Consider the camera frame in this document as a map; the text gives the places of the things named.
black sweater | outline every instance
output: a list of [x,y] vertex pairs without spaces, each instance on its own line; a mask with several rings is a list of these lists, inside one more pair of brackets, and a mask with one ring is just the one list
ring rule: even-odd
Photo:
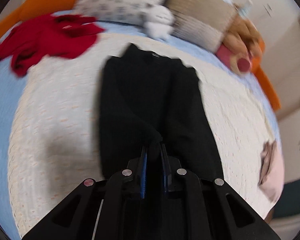
[[131,44],[124,55],[111,57],[103,71],[99,136],[103,175],[125,169],[149,145],[199,178],[223,178],[221,160],[202,106],[195,69],[180,59],[158,56]]

striped cushion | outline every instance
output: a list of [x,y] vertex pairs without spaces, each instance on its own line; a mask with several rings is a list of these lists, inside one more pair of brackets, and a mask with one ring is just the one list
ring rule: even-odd
[[211,52],[219,48],[236,9],[223,0],[168,0],[176,18],[173,35]]

pink cloth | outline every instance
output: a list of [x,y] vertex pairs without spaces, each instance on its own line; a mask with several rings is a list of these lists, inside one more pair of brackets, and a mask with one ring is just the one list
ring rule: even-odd
[[265,143],[261,161],[259,187],[271,201],[278,201],[284,185],[284,161],[277,141]]

metal screw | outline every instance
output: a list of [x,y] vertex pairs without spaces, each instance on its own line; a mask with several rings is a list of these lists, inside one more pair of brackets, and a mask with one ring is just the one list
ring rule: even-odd
[[179,175],[186,175],[187,171],[185,169],[177,169]]
[[223,179],[215,179],[214,183],[217,184],[218,186],[222,186],[225,182],[223,181]]
[[92,179],[86,179],[83,184],[86,186],[86,187],[90,187],[92,186],[94,183],[94,181]]
[[130,176],[131,174],[132,174],[131,170],[123,170],[122,171],[122,175],[124,175],[124,176]]

red garment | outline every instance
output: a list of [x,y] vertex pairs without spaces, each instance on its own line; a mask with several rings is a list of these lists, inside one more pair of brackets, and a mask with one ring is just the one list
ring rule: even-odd
[[23,22],[0,44],[0,60],[12,55],[12,71],[21,77],[45,55],[76,58],[104,31],[95,21],[79,15],[42,15]]

